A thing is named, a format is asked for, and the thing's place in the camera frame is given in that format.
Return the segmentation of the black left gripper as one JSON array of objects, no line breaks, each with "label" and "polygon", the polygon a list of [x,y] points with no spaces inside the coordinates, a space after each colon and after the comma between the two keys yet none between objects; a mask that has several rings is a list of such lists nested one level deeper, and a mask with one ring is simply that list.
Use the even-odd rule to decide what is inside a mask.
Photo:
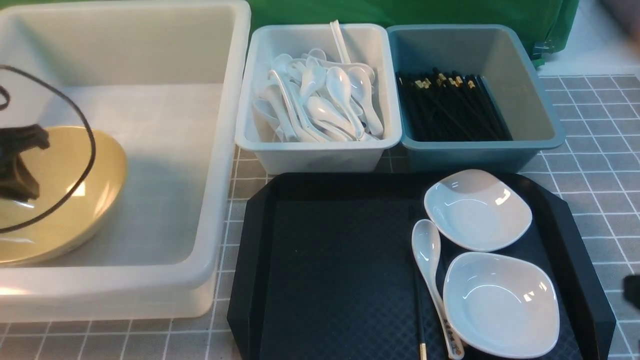
[{"label": "black left gripper", "polygon": [[38,199],[40,185],[30,173],[21,154],[33,148],[50,147],[48,132],[39,124],[0,130],[0,196],[24,202]]}]

